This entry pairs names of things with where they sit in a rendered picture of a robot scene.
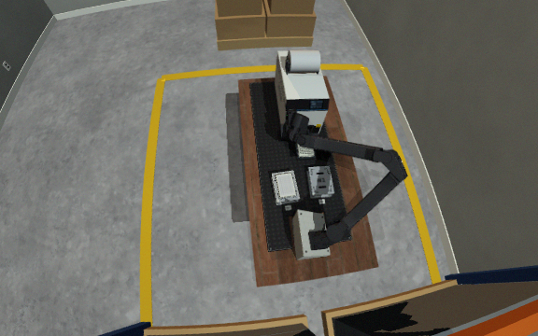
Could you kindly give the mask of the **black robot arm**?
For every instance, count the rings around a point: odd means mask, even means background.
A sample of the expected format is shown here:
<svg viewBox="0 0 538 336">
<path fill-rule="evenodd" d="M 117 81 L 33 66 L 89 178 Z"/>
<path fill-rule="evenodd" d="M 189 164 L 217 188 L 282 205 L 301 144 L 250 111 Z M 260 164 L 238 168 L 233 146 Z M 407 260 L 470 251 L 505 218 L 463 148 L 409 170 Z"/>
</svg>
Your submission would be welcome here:
<svg viewBox="0 0 538 336">
<path fill-rule="evenodd" d="M 288 123 L 284 123 L 285 132 L 288 132 L 290 140 L 297 142 L 300 147 L 329 151 L 373 162 L 382 162 L 389 169 L 383 180 L 342 219 L 337 220 L 336 223 L 334 221 L 333 224 L 329 223 L 326 231 L 310 231 L 308 233 L 311 250 L 326 249 L 322 247 L 328 248 L 330 245 L 336 244 L 349 235 L 351 228 L 400 184 L 405 176 L 408 177 L 408 174 L 405 171 L 399 154 L 395 150 L 383 150 L 383 148 L 379 149 L 379 147 L 371 147 L 312 134 L 310 134 L 311 136 L 307 136 L 309 118 L 297 113 L 297 110 L 293 109 L 287 110 L 287 115 Z"/>
</svg>

